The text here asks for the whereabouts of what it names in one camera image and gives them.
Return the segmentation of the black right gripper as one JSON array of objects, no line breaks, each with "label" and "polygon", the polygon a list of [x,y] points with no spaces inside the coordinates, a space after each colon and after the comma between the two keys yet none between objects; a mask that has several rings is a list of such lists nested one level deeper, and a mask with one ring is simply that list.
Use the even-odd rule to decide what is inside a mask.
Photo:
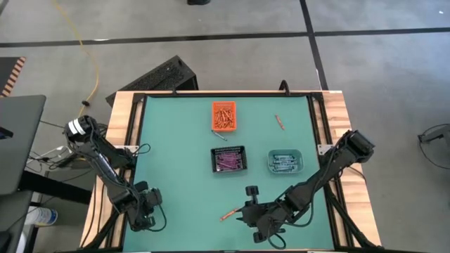
[{"label": "black right gripper", "polygon": [[[290,209],[282,197],[284,197],[287,192],[288,190],[282,192],[273,202],[259,203],[257,199],[257,196],[259,195],[259,188],[257,186],[247,186],[245,188],[246,195],[250,196],[251,199],[246,201],[243,207],[237,208],[234,211],[242,212],[242,217],[238,217],[236,220],[244,222],[251,228],[257,229],[257,231],[253,233],[254,242],[264,242],[272,235],[285,232],[285,229],[281,228],[281,226],[289,222]],[[267,226],[263,222],[263,216],[269,209],[274,207],[281,207],[286,213],[285,221],[281,226]]]}]

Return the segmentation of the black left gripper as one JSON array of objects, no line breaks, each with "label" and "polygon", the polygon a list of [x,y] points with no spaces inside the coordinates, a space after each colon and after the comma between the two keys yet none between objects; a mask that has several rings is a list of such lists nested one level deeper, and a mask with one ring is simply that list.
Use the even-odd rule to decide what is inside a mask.
[{"label": "black left gripper", "polygon": [[148,187],[146,181],[140,181],[133,185],[132,196],[134,197],[135,203],[132,208],[128,211],[128,220],[130,228],[133,231],[148,230],[155,225],[155,219],[153,217],[153,212],[156,207],[149,207],[147,203],[147,192],[152,188]]}]

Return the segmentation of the green table mat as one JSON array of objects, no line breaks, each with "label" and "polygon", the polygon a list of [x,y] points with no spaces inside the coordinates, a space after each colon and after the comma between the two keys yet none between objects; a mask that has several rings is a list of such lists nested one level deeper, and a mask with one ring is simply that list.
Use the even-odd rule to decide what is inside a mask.
[{"label": "green table mat", "polygon": [[[228,141],[211,132],[212,102],[207,97],[146,101],[135,179],[160,189],[162,206],[154,213],[153,230],[126,232],[125,251],[270,249],[269,242],[253,241],[253,230],[236,220],[238,212],[224,221],[220,217],[244,205],[247,186],[259,188],[260,202],[271,202],[318,170],[305,97],[237,98],[237,128],[221,134]],[[247,170],[213,173],[211,149],[240,145]],[[303,170],[270,172],[268,153],[278,149],[299,150]]]}]

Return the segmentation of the black mesh basket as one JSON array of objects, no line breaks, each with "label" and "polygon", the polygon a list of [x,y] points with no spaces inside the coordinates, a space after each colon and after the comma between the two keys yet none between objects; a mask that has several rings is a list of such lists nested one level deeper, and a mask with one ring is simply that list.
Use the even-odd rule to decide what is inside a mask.
[{"label": "black mesh basket", "polygon": [[242,162],[239,162],[242,164],[243,170],[247,170],[248,169],[248,164],[247,164],[247,157],[246,157],[246,152],[245,152],[245,147],[243,145],[240,146],[231,146],[231,147],[222,147],[222,148],[213,148],[210,151],[211,154],[211,161],[212,161],[212,172],[213,173],[225,173],[225,172],[236,172],[236,171],[221,171],[221,172],[216,172],[215,169],[219,166],[217,166],[217,162],[216,162],[216,155],[218,154],[226,154],[226,153],[236,153],[236,154],[241,154],[242,155]]}]

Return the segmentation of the teal plastic bin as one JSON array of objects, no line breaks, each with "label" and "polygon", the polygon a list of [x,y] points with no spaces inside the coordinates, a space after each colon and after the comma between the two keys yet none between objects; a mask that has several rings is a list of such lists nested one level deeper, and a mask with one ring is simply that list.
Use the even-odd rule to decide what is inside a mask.
[{"label": "teal plastic bin", "polygon": [[[273,161],[276,160],[276,159],[274,159],[274,155],[293,155],[293,156],[295,156],[296,159],[294,161],[296,161],[297,164],[291,165],[291,166],[297,167],[297,170],[292,171],[292,172],[275,172],[275,171],[273,171],[273,168],[277,167],[277,166],[274,166],[274,164],[273,164]],[[296,149],[271,150],[271,151],[269,151],[268,156],[267,156],[267,163],[268,163],[269,171],[274,174],[296,174],[296,173],[301,172],[304,168],[302,153]]]}]

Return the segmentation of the black power strip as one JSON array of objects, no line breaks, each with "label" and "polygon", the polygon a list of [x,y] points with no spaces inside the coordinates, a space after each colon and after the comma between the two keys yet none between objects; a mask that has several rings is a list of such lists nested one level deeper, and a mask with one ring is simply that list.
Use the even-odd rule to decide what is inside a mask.
[{"label": "black power strip", "polygon": [[67,146],[63,146],[63,151],[57,156],[57,160],[52,162],[50,169],[72,168],[79,169],[86,164],[86,160],[74,153]]}]

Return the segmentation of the black desk leg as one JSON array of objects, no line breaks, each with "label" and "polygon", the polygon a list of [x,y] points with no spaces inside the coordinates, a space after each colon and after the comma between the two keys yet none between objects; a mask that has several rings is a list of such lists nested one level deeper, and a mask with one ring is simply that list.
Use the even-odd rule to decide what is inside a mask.
[{"label": "black desk leg", "polygon": [[88,205],[91,200],[91,191],[72,186],[67,183],[49,179],[39,174],[24,171],[18,184],[19,190],[30,190],[33,192],[57,197],[62,200],[77,202]]}]

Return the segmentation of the clear plastic water bottle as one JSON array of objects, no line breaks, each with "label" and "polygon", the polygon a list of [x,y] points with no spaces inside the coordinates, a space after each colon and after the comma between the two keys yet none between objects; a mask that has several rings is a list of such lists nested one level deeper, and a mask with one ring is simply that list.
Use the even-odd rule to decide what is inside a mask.
[{"label": "clear plastic water bottle", "polygon": [[51,226],[58,219],[58,212],[46,207],[29,207],[25,225]]}]

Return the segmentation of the orange plastic basket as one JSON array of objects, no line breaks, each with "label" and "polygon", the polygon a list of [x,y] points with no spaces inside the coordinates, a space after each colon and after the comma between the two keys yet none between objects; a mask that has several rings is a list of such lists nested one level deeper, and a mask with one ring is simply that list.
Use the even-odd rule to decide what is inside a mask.
[{"label": "orange plastic basket", "polygon": [[[220,112],[222,110],[224,112],[232,111],[234,119],[234,127],[230,129],[227,129],[226,127],[225,128],[219,127],[218,129],[216,129],[214,127],[214,112],[216,110],[219,110]],[[232,132],[235,131],[236,128],[237,128],[236,103],[234,101],[214,101],[212,103],[212,130],[217,132]]]}]

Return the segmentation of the black keyboard-like crate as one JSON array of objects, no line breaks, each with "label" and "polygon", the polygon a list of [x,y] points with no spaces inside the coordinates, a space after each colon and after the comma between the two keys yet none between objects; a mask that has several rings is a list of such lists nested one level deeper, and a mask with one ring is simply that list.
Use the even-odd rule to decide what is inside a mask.
[{"label": "black keyboard-like crate", "polygon": [[198,80],[194,71],[179,56],[174,56],[122,87],[119,91],[192,91],[198,89]]}]

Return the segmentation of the grey side desk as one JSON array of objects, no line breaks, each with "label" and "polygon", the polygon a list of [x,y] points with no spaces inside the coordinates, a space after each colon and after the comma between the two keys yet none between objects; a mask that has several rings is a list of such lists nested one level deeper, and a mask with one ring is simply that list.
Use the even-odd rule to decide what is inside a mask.
[{"label": "grey side desk", "polygon": [[0,139],[0,195],[33,189],[32,179],[41,176],[25,170],[46,96],[0,98],[0,127],[13,136]]}]

